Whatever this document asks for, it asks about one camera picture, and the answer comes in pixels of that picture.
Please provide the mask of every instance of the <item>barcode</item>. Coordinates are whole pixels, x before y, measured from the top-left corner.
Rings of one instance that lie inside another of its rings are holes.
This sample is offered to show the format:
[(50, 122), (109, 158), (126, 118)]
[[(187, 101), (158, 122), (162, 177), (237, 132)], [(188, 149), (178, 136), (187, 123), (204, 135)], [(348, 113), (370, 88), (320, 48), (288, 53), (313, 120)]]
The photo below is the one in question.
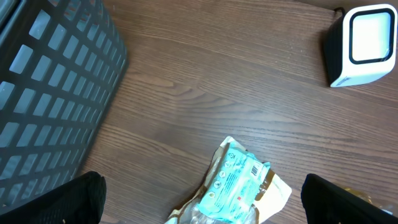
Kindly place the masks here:
[(257, 177), (257, 173), (258, 173), (258, 171), (259, 171), (260, 166), (261, 166), (261, 164), (258, 163), (258, 162), (255, 162), (255, 163), (253, 164), (253, 167), (252, 167), (252, 169), (251, 169), (251, 174), (252, 174), (253, 176)]

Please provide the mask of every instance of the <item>black and white cube device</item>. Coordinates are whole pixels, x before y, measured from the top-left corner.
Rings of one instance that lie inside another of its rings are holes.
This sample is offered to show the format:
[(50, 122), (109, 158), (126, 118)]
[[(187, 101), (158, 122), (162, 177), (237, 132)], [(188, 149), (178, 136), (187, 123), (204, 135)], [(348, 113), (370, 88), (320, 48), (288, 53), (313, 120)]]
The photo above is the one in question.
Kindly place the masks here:
[(397, 11), (389, 4), (357, 7), (329, 29), (323, 49), (331, 87), (371, 83), (396, 61)]

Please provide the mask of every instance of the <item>wooden table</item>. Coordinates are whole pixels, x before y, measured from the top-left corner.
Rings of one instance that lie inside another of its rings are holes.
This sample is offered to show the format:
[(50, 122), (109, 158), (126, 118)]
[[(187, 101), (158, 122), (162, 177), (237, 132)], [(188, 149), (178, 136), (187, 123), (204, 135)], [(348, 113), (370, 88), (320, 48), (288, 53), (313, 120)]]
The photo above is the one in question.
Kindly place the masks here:
[(306, 223), (308, 173), (398, 198), (397, 69), (329, 88), (321, 36), (339, 16), (288, 0), (105, 0), (130, 66), (83, 171), (106, 223), (163, 223), (233, 136), (292, 188), (267, 223)]

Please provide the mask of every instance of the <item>snack bag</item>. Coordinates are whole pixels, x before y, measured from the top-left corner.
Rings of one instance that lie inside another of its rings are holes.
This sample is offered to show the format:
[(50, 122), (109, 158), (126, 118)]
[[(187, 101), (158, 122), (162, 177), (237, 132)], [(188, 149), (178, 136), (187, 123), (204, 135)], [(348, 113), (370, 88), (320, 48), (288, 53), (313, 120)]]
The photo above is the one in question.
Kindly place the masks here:
[(216, 150), (205, 182), (165, 224), (255, 224), (282, 210), (292, 189), (269, 163), (227, 137)]

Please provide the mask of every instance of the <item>laundry basket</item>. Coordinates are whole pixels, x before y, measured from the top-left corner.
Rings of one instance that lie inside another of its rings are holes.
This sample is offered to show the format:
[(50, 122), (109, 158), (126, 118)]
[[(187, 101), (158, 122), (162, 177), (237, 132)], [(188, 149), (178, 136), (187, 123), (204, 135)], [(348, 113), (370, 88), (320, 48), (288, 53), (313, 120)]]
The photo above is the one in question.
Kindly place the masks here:
[(0, 2), (0, 214), (71, 180), (127, 52), (100, 0)]

